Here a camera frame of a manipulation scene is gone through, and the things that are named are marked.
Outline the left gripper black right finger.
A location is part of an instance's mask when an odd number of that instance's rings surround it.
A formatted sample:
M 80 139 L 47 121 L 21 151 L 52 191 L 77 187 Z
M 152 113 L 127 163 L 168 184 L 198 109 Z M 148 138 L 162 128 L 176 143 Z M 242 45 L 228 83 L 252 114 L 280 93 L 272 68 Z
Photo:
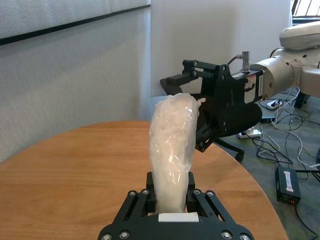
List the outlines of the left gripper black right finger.
M 186 194 L 186 210 L 188 213 L 196 213 L 199 222 L 222 221 L 220 207 L 221 202 L 212 190 L 205 192 L 196 188 L 195 177 L 192 172 L 188 173 L 188 187 Z

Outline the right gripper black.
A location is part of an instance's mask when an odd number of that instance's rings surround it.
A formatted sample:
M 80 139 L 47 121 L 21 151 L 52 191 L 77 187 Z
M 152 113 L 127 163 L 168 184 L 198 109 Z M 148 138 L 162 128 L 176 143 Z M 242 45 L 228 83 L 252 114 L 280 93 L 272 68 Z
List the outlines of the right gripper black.
M 214 116 L 197 119 L 195 149 L 204 152 L 218 137 L 228 137 L 255 126 L 262 118 L 256 104 L 262 99 L 263 71 L 252 70 L 234 78 L 228 65 L 183 60 L 181 74 L 166 79 L 169 85 L 184 85 L 198 78 L 216 79 Z

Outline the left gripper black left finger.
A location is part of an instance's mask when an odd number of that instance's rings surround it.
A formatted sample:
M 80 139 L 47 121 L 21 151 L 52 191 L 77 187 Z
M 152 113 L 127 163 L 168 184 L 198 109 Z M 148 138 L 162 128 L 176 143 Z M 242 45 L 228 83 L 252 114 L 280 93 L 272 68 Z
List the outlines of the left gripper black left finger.
M 123 206 L 124 221 L 133 218 L 145 218 L 156 211 L 155 186 L 151 171 L 146 174 L 145 188 L 140 192 L 129 191 Z

